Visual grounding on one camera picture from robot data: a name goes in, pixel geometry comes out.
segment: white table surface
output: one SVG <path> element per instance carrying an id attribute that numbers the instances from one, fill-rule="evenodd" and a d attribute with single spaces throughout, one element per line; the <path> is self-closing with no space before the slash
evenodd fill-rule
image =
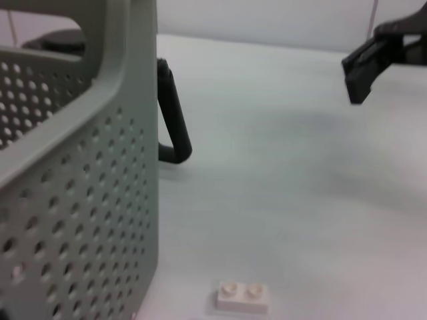
<path id="1" fill-rule="evenodd" d="M 231 319 L 218 279 L 267 283 L 274 320 L 427 318 L 427 71 L 393 67 L 355 107 L 343 54 L 161 36 L 158 55 L 194 151 L 160 165 L 139 320 Z"/>

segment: gray plastic basket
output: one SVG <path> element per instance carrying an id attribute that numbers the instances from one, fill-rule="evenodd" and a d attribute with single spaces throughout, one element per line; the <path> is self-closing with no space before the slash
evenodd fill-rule
<path id="1" fill-rule="evenodd" d="M 0 9 L 87 37 L 79 61 L 0 49 L 0 319 L 130 320 L 157 265 L 155 0 Z"/>

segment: white wall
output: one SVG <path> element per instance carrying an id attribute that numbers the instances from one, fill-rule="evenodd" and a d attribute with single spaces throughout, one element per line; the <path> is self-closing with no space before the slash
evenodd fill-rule
<path id="1" fill-rule="evenodd" d="M 7 19 L 7 12 L 0 10 L 0 45 L 11 46 L 13 44 L 12 32 Z"/>
<path id="2" fill-rule="evenodd" d="M 390 1 L 380 0 L 375 16 L 375 25 L 387 20 L 400 19 L 417 12 L 427 0 Z"/>
<path id="3" fill-rule="evenodd" d="M 226 41 L 351 51 L 368 34 L 375 0 L 157 0 L 159 32 Z M 374 25 L 419 9 L 425 0 L 379 0 Z M 13 13 L 18 44 L 70 20 Z M 0 11 L 0 44 L 10 45 Z"/>

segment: white lego brick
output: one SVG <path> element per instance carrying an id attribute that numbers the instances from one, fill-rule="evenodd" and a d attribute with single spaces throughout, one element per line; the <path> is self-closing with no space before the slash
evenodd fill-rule
<path id="1" fill-rule="evenodd" d="M 220 311 L 267 315 L 270 300 L 268 286 L 221 281 L 216 307 Z"/>

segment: lego stud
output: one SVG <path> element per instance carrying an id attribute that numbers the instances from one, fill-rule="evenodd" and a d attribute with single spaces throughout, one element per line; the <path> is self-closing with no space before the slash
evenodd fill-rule
<path id="1" fill-rule="evenodd" d="M 236 295 L 236 293 L 238 292 L 238 284 L 236 282 L 229 282 L 229 283 L 224 283 L 221 286 L 221 292 L 226 296 L 226 297 L 233 297 Z"/>
<path id="2" fill-rule="evenodd" d="M 262 296 L 262 285 L 259 285 L 257 283 L 254 283 L 252 285 L 248 285 L 246 287 L 246 293 L 248 294 L 249 298 L 251 299 L 259 299 Z"/>

